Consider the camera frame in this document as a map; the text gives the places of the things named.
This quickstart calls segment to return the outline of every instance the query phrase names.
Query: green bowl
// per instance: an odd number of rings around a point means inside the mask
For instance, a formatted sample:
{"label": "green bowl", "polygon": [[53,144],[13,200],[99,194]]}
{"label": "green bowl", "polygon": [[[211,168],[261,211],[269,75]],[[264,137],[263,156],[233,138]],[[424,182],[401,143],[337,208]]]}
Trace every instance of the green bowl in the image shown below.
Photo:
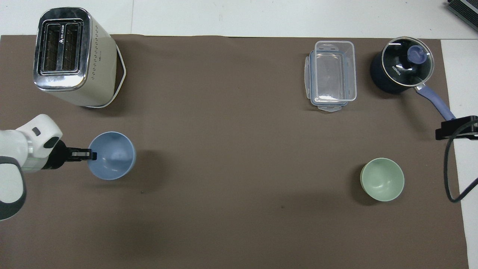
{"label": "green bowl", "polygon": [[402,192],[405,176],[396,162],[387,158],[377,158],[363,167],[360,183],[363,190],[372,198],[388,202]]}

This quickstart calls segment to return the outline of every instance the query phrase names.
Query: black cable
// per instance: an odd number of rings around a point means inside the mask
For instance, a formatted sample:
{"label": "black cable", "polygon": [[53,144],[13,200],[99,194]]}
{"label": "black cable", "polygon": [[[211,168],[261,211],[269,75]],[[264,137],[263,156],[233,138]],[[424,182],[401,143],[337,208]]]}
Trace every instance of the black cable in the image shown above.
{"label": "black cable", "polygon": [[478,119],[465,123],[464,125],[460,126],[448,139],[448,143],[446,144],[445,148],[445,159],[443,163],[443,177],[445,180],[445,191],[446,196],[451,202],[459,202],[463,199],[476,185],[478,185],[478,178],[476,178],[468,187],[456,198],[453,199],[450,193],[450,186],[448,185],[448,153],[450,152],[451,143],[453,140],[463,131],[465,128],[468,128],[474,124],[478,123]]}

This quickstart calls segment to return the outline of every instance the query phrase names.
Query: lid knob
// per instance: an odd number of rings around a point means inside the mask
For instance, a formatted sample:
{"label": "lid knob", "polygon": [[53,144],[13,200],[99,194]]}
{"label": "lid knob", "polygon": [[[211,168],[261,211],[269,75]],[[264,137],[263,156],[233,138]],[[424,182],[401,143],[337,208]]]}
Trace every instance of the lid knob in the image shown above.
{"label": "lid knob", "polygon": [[420,45],[413,45],[408,48],[407,59],[409,62],[414,64],[422,64],[428,58],[427,52]]}

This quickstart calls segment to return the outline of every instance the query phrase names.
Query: brown tablecloth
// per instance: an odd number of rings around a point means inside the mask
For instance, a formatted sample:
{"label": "brown tablecloth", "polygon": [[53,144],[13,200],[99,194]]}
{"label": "brown tablecloth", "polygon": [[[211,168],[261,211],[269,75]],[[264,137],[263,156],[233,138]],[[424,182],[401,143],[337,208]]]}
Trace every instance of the brown tablecloth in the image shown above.
{"label": "brown tablecloth", "polygon": [[[326,113],[303,77],[321,38],[113,37],[128,73],[104,109],[38,90],[35,37],[1,37],[0,129],[45,113],[67,146],[119,131],[138,159],[114,181],[86,162],[25,174],[24,207],[0,223],[0,268],[467,268],[445,141],[434,139],[440,114],[369,77],[387,39],[348,39],[358,97]],[[446,101],[440,41],[424,41],[436,61],[428,85]],[[391,202],[361,189],[376,157],[405,174]]]}

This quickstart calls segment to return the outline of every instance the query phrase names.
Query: toaster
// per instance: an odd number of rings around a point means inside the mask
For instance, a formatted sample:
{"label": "toaster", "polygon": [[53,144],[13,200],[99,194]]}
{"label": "toaster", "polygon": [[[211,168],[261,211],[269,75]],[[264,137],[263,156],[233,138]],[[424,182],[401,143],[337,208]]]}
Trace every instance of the toaster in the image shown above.
{"label": "toaster", "polygon": [[33,82],[72,104],[104,107],[116,96],[116,55],[116,42],[86,10],[50,9],[38,23]]}

